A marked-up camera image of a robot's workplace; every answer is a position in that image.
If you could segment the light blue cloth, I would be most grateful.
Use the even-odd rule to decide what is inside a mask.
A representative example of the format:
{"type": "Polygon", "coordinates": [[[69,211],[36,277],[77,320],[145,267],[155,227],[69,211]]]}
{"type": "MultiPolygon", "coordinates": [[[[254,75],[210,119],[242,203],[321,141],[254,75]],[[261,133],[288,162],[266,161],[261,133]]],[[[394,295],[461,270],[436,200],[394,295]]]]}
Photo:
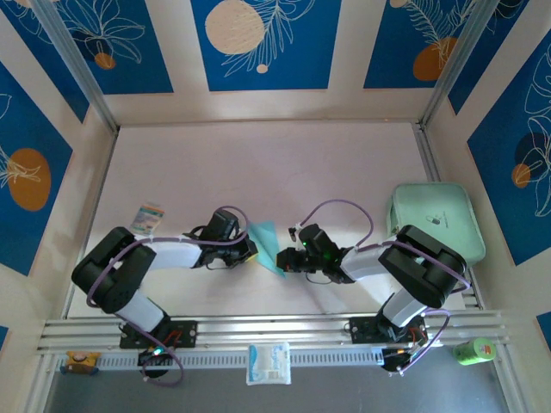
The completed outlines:
{"type": "Polygon", "coordinates": [[[285,273],[276,265],[276,256],[281,251],[273,221],[251,223],[248,235],[257,247],[256,261],[271,273],[286,278],[285,273]]]}

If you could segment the colourful printed sachet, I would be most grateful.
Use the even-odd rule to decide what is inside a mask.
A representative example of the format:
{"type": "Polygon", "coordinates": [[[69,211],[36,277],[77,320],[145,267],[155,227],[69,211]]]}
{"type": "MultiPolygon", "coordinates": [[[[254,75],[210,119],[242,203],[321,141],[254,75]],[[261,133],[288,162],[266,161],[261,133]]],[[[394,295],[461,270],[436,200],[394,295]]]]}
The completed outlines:
{"type": "Polygon", "coordinates": [[[164,217],[164,209],[155,203],[143,203],[136,213],[129,231],[134,234],[149,236],[151,235],[164,217]]]}

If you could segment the white tissue packet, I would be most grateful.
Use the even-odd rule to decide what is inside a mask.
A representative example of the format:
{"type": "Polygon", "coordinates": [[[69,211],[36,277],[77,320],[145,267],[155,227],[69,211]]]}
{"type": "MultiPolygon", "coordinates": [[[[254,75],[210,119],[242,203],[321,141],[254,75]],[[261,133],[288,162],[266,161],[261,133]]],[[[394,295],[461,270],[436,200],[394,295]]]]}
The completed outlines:
{"type": "Polygon", "coordinates": [[[248,346],[247,385],[290,385],[291,360],[287,342],[248,346]]]}

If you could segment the black electronics module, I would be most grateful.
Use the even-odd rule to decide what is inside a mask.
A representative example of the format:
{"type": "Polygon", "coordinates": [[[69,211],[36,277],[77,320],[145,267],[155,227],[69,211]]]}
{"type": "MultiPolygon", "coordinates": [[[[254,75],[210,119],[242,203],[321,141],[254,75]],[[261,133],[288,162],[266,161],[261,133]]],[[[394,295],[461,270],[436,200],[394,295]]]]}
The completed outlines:
{"type": "Polygon", "coordinates": [[[159,379],[168,373],[167,367],[172,365],[172,358],[161,347],[148,348],[138,354],[138,366],[146,379],[159,379]]]}
{"type": "Polygon", "coordinates": [[[427,345],[414,345],[411,348],[385,348],[382,350],[382,368],[390,375],[403,375],[410,366],[416,363],[428,350],[427,345]]]}

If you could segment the green cylinder can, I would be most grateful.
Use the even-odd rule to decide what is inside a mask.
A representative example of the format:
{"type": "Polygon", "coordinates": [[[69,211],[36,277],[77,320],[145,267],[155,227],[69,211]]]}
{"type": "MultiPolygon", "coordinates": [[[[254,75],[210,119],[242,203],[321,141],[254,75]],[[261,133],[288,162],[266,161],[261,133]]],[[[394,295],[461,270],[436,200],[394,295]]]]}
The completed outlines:
{"type": "Polygon", "coordinates": [[[474,338],[454,347],[453,356],[462,366],[493,361],[497,355],[495,344],[484,337],[474,338]]]}

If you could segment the small yellow blue gadget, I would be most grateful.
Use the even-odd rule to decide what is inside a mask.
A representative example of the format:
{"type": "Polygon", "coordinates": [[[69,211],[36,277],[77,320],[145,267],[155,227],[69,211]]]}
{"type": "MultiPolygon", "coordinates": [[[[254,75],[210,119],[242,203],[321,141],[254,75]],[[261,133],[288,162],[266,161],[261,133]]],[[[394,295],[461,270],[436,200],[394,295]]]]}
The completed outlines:
{"type": "Polygon", "coordinates": [[[67,351],[67,360],[60,372],[94,375],[99,371],[97,362],[101,355],[99,352],[67,351]]]}

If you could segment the aluminium mounting rail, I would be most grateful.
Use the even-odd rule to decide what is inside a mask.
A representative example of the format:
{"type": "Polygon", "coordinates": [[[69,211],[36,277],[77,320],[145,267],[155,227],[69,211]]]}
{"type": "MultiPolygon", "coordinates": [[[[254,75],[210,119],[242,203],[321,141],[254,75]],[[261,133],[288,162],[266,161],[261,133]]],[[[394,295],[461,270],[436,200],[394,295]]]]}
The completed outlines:
{"type": "MultiPolygon", "coordinates": [[[[355,313],[280,316],[198,317],[195,349],[238,350],[255,342],[288,342],[292,348],[349,348],[344,326],[355,313]]],[[[115,317],[48,320],[39,335],[40,354],[63,354],[68,350],[115,352],[120,349],[121,321],[115,317]]],[[[476,337],[506,344],[511,333],[499,311],[452,311],[438,345],[456,345],[476,337]]]]}

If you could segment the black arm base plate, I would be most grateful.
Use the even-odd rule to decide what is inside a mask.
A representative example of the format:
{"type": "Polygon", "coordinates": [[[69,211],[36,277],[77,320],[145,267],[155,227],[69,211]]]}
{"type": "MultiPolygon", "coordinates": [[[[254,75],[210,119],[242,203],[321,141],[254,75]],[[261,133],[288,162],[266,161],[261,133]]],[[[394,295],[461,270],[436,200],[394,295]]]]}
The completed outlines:
{"type": "MultiPolygon", "coordinates": [[[[194,348],[197,338],[197,327],[198,323],[195,320],[164,320],[150,332],[150,335],[166,347],[194,348]]],[[[123,349],[146,349],[156,346],[156,343],[128,324],[124,324],[121,327],[119,346],[123,349]]]]}
{"type": "Polygon", "coordinates": [[[428,342],[424,319],[414,317],[405,327],[397,327],[383,317],[352,317],[349,332],[354,344],[393,344],[428,342]]]}

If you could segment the aluminium frame post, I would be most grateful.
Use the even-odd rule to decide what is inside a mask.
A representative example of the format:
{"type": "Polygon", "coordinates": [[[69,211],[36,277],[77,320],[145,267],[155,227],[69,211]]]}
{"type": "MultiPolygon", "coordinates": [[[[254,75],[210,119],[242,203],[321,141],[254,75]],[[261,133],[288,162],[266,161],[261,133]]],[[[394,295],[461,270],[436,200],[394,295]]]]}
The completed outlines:
{"type": "Polygon", "coordinates": [[[95,109],[105,127],[116,135],[119,132],[120,126],[108,108],[99,84],[56,10],[55,5],[50,0],[29,0],[29,3],[87,101],[95,109]]]}
{"type": "Polygon", "coordinates": [[[476,47],[486,24],[492,17],[499,0],[475,0],[473,13],[468,17],[464,29],[443,68],[441,76],[436,81],[430,99],[418,121],[420,128],[426,131],[435,118],[438,109],[448,98],[448,94],[461,74],[473,49],[476,47]]]}

